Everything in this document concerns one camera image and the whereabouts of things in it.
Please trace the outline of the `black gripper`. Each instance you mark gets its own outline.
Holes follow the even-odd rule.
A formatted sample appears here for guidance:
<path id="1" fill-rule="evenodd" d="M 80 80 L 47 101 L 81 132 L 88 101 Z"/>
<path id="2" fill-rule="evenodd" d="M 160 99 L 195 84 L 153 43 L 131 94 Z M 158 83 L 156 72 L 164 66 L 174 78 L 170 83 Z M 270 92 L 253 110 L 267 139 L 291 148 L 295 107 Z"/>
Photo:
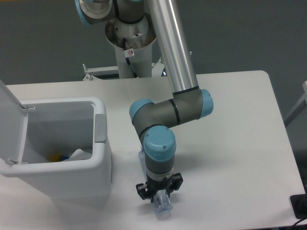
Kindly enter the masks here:
<path id="1" fill-rule="evenodd" d="M 149 199 L 153 203 L 153 196 L 160 190 L 166 190 L 168 195 L 171 195 L 174 191 L 177 191 L 183 183 L 183 177 L 181 173 L 173 174 L 170 179 L 163 179 L 163 181 L 156 181 L 150 177 L 147 177 L 146 183 L 136 185 L 138 195 L 142 200 Z"/>

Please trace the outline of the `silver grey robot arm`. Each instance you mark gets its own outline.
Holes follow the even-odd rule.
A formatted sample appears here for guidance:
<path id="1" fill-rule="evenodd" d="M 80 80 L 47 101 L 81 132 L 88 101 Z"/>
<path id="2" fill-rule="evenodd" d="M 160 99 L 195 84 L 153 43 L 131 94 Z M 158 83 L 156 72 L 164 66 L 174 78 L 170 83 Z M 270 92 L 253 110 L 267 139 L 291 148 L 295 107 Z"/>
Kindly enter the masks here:
<path id="1" fill-rule="evenodd" d="M 199 87 L 176 1 L 77 0 L 75 7 L 84 24 L 106 22 L 106 38 L 116 51 L 121 78 L 153 81 L 151 48 L 159 45 L 168 92 L 152 87 L 155 97 L 137 99 L 129 115 L 144 151 L 146 180 L 136 185 L 138 195 L 151 201 L 171 195 L 183 183 L 182 175 L 174 171 L 172 128 L 213 111 L 210 93 Z"/>

